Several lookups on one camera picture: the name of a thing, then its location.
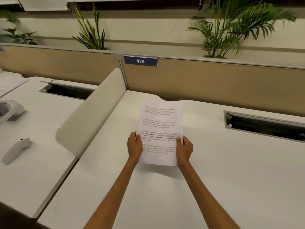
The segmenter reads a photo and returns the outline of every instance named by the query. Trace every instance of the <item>dark floor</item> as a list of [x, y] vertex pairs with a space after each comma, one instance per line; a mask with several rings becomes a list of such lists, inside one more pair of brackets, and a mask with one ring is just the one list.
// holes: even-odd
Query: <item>dark floor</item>
[[0, 229], [48, 229], [21, 213], [0, 203]]

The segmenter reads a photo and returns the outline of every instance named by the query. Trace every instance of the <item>white sheet of paper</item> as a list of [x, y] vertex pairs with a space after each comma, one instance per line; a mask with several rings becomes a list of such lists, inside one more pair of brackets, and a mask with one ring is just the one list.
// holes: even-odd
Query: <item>white sheet of paper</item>
[[176, 138], [182, 139], [183, 102], [144, 99], [137, 134], [143, 152], [140, 163], [177, 166]]
[[0, 98], [5, 96], [7, 93], [11, 92], [12, 90], [18, 88], [27, 81], [28, 79], [21, 77], [21, 75], [18, 76], [17, 74], [2, 77], [0, 79]]

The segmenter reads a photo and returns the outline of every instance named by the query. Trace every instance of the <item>desk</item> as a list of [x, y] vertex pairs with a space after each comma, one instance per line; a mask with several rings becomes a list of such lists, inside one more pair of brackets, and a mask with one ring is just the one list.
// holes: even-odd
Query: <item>desk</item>
[[[0, 145], [31, 138], [32, 146], [12, 163], [0, 163], [0, 202], [29, 216], [37, 217], [77, 159], [59, 145], [55, 133], [83, 100], [39, 92], [47, 86], [32, 77], [1, 100], [15, 100], [26, 112], [17, 121], [0, 127]], [[1, 150], [0, 157], [7, 151]]]
[[[82, 229], [128, 158], [144, 97], [127, 91], [39, 222]], [[305, 123], [305, 118], [184, 101], [183, 134], [194, 144], [190, 162], [241, 228], [305, 228], [305, 143], [225, 129], [223, 111]], [[113, 229], [207, 228], [177, 167], [138, 164]]]

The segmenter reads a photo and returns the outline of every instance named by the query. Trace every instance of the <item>paper held in hands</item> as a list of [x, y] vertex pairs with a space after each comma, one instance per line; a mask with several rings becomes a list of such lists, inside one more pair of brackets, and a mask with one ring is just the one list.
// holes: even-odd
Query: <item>paper held in hands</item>
[[137, 134], [143, 152], [140, 163], [177, 166], [176, 138], [182, 139], [183, 102], [144, 99]]

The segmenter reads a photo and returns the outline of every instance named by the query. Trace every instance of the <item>beige partition panel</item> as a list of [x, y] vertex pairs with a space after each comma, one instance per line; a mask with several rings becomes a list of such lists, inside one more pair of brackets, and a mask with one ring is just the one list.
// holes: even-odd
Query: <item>beige partition panel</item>
[[115, 68], [117, 55], [98, 52], [2, 46], [0, 68], [25, 77], [41, 76], [87, 84], [100, 84]]
[[125, 64], [128, 87], [165, 100], [215, 104], [305, 116], [305, 70], [158, 59], [158, 67]]

